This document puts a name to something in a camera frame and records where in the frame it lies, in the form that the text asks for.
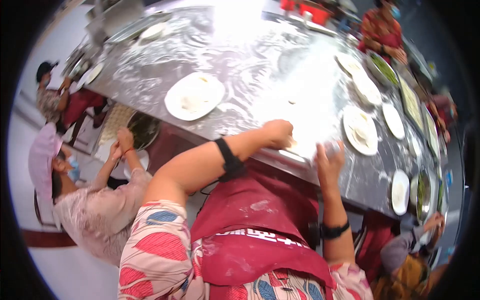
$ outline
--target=red container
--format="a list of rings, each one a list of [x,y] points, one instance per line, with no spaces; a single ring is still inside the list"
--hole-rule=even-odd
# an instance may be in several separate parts
[[[311,12],[313,15],[312,22],[320,24],[322,26],[327,23],[327,20],[328,18],[330,18],[331,15],[327,9],[319,9],[309,5],[300,4],[300,15],[303,16],[304,11]]]
[[[295,8],[295,1],[293,0],[280,0],[280,8],[286,11],[292,11]]]

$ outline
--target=pink hat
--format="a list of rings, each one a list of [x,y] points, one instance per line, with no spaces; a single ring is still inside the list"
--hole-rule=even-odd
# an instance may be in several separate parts
[[[45,125],[30,147],[28,154],[28,172],[40,201],[52,199],[52,159],[62,145],[62,139],[57,135],[54,123]]]

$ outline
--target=green vegetable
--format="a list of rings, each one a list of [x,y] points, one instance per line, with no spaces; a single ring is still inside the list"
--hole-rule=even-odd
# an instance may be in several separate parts
[[[443,202],[444,202],[444,182],[443,180],[440,180],[440,186],[438,187],[437,211],[442,212]]]
[[[419,174],[418,187],[417,187],[417,216],[421,216],[424,195],[425,195],[425,183],[423,182],[423,176]]]
[[[383,75],[394,85],[398,85],[398,80],[395,77],[395,73],[390,69],[387,63],[379,58],[376,55],[371,55],[373,63],[377,66],[377,68],[382,72]]]

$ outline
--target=face mask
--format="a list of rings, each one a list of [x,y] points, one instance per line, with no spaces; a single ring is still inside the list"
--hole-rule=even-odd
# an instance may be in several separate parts
[[[73,181],[73,183],[77,182],[80,179],[80,167],[78,166],[78,162],[75,160],[73,156],[68,158],[68,162],[70,166],[73,167],[70,171],[68,171],[68,177]]]
[[[392,5],[392,8],[390,9],[390,13],[395,19],[400,18],[400,10],[398,9],[398,7]]]

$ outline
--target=patterned shirt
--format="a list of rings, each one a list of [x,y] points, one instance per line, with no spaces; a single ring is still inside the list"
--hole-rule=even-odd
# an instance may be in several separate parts
[[[38,89],[36,91],[36,107],[47,122],[57,123],[61,117],[61,111],[57,111],[61,96],[57,91]]]
[[[202,277],[202,239],[191,243],[186,217],[185,208],[168,200],[140,208],[121,258],[119,299],[209,299],[210,284]],[[357,265],[334,265],[330,274],[334,300],[373,299]],[[251,283],[229,287],[227,300],[233,299],[320,300],[325,299],[325,290],[313,276],[277,269]]]
[[[151,178],[142,168],[136,168],[130,182],[115,190],[100,186],[95,179],[88,186],[57,198],[54,211],[78,246],[118,266]]]

